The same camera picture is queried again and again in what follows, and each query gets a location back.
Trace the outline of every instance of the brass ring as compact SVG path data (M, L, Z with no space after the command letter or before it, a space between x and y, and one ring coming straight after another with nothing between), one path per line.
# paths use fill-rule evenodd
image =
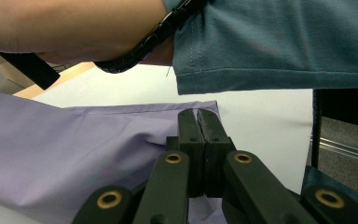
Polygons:
M183 160L183 158L176 153L170 154L165 158L165 161L170 164L176 164Z
M121 203L121 193L117 190L105 192L98 198L97 201L98 206L102 209L113 208L118 206L120 203Z
M243 152L236 154L234 159L240 163L251 163L252 162L252 157L246 153L243 153Z
M325 199L324 196L332 197L335 201L331 202ZM332 208L343 208L345 206L344 200L339 197L334 191L319 189L315 192L315 197L320 203Z

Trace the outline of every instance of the wristband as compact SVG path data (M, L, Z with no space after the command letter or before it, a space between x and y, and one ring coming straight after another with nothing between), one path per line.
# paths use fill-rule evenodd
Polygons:
M198 10L202 9L208 0L183 0L178 6L159 22L130 52L113 60L96 62L95 64L108 73L122 73L142 61L159 46L165 39L185 23Z

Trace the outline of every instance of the teal shirt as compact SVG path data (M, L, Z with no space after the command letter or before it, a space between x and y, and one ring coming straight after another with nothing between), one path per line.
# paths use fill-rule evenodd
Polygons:
M358 88L358 0L211 0L172 64L180 94Z

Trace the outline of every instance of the white table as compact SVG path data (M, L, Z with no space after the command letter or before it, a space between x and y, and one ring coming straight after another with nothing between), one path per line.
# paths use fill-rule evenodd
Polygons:
M311 90L179 96L175 74L171 69L167 75L168 67L138 65L118 75L89 68L33 99L58 107L216 100L223 126L236 148L253 152L288 189L300 192L312 126ZM0 220L16 215L0 209Z

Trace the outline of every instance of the purple cloth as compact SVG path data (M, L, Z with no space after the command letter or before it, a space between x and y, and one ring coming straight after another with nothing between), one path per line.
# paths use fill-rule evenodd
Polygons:
M70 223L94 190L146 180L187 108L218 113L216 102L58 108L0 93L0 204Z

